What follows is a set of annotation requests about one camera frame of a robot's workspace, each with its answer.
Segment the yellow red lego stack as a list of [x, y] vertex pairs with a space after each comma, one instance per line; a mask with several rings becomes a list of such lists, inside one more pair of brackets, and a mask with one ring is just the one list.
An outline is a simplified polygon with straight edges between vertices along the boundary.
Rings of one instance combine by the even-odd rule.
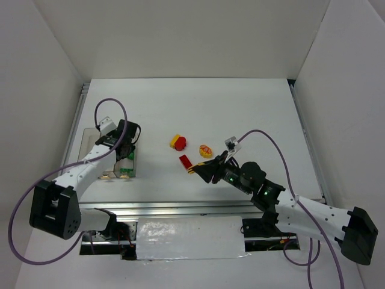
[[176, 134], [170, 142], [170, 147], [176, 151], [183, 151], [187, 146], [185, 137]]

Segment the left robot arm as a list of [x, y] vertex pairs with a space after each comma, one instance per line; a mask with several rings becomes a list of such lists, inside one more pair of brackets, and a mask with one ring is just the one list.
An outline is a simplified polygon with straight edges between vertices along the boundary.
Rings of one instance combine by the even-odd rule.
[[141, 134], [137, 123], [120, 120], [115, 125], [103, 119], [100, 137], [77, 166], [53, 181], [42, 180], [34, 187], [29, 224], [48, 234], [68, 240], [76, 232], [96, 231], [105, 238], [116, 238], [124, 225], [105, 209], [82, 209], [79, 200], [103, 173], [127, 158]]

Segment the green lego piece separated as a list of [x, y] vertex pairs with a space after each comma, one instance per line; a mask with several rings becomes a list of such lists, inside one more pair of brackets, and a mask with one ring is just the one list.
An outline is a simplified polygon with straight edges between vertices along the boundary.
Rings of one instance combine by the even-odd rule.
[[134, 169], [128, 169], [128, 168], [121, 168], [120, 169], [120, 177], [128, 177], [128, 178], [133, 178], [135, 177], [135, 171]]

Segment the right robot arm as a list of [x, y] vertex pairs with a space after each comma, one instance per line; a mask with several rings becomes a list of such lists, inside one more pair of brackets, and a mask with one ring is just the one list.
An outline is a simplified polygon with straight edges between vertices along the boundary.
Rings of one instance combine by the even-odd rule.
[[300, 234], [324, 240], [340, 249], [341, 254], [364, 266], [370, 265], [378, 229], [369, 214], [359, 208], [340, 209], [293, 196], [283, 186], [267, 179], [253, 161], [237, 166], [226, 160], [227, 152], [188, 169], [206, 183], [225, 181], [245, 194], [262, 211], [260, 225], [267, 234]]

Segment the yellow butterfly lego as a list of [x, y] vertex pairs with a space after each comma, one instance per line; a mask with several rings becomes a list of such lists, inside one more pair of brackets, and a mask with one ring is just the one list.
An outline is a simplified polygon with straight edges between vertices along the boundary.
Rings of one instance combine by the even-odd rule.
[[212, 153], [212, 149], [209, 146], [202, 144], [199, 147], [199, 154], [203, 158], [211, 158], [213, 153]]

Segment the green yellow striped lego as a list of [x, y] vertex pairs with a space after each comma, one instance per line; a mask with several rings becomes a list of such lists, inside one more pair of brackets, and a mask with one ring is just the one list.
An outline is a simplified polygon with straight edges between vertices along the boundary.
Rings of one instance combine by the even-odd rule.
[[199, 166], [203, 166], [203, 165], [204, 165], [204, 163], [197, 163], [196, 165], [193, 165], [193, 166], [189, 167], [188, 170], [187, 170], [187, 172], [188, 172], [189, 174], [193, 174], [193, 173], [196, 172], [196, 169], [197, 169]]

